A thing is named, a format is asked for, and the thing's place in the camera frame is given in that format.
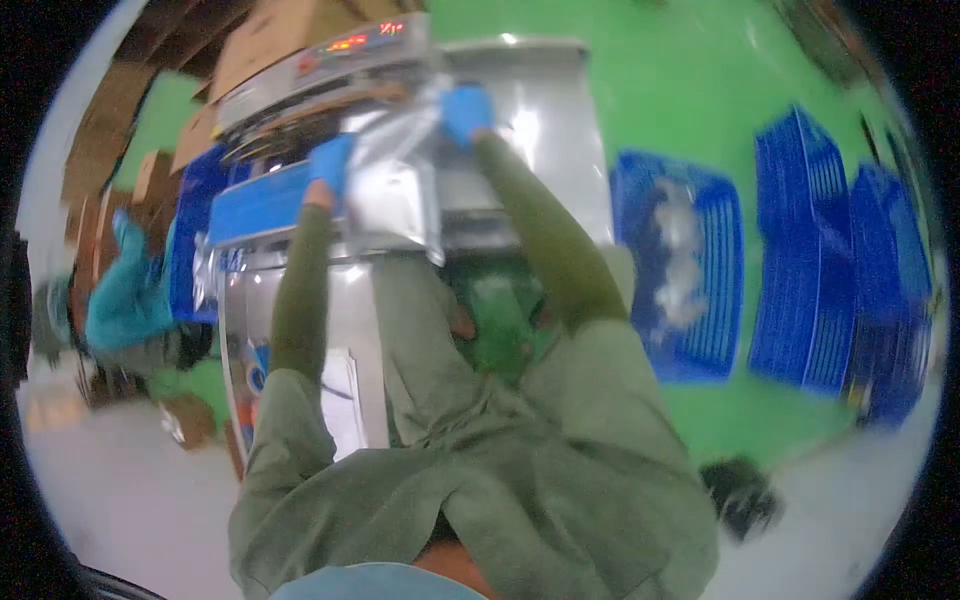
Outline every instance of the red led display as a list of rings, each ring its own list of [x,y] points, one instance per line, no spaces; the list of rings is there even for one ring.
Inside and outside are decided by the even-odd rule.
[[[355,46],[362,46],[365,43],[367,43],[366,36],[350,36],[350,37],[339,39],[333,42],[332,44],[327,46],[326,50],[327,52],[331,52],[334,50],[349,50],[350,48],[353,48]]]
[[[403,23],[394,23],[393,21],[380,23],[380,34],[382,36],[395,36],[401,31],[403,31]]]

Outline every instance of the blue glove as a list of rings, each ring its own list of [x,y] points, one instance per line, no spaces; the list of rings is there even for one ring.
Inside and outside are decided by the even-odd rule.
[[[444,125],[463,148],[472,143],[474,132],[493,128],[493,106],[490,96],[476,85],[459,85],[441,99]]]
[[[324,180],[336,200],[344,195],[353,133],[341,133],[310,151],[310,179]]]

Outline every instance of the person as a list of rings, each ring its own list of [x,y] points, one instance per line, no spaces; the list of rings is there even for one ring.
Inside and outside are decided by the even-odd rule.
[[[163,268],[151,268],[143,229],[122,209],[113,215],[119,253],[85,302],[81,317],[73,272],[41,282],[33,294],[35,352],[56,366],[60,353],[79,350],[104,368],[144,378],[161,369],[189,371],[213,342],[207,324],[177,323],[170,310],[168,235]]]
[[[597,250],[494,132],[482,89],[457,87],[442,109],[512,219],[563,333],[507,388],[457,351],[456,300],[425,258],[374,258],[402,447],[334,464],[317,380],[330,211],[343,201],[352,138],[314,149],[229,519],[234,580],[249,600],[698,597],[718,525],[628,321],[629,253]]]

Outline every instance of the plastic bag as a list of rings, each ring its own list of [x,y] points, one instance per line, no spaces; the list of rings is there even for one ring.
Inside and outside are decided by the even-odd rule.
[[[206,243],[206,234],[198,231],[194,237],[193,254],[193,310],[195,313],[217,312],[217,257]]]
[[[436,76],[403,108],[345,119],[342,130],[357,133],[346,194],[353,253],[410,247],[444,264],[432,156],[440,95],[451,87],[448,77]]]

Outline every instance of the forearm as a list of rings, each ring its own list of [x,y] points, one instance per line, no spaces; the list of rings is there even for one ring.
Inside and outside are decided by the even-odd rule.
[[[610,270],[580,224],[493,131],[478,133],[473,146],[480,170],[567,329],[600,319],[626,321]]]
[[[329,210],[305,202],[287,270],[276,292],[270,372],[293,369],[311,381],[320,377],[326,355],[326,267],[331,237]]]

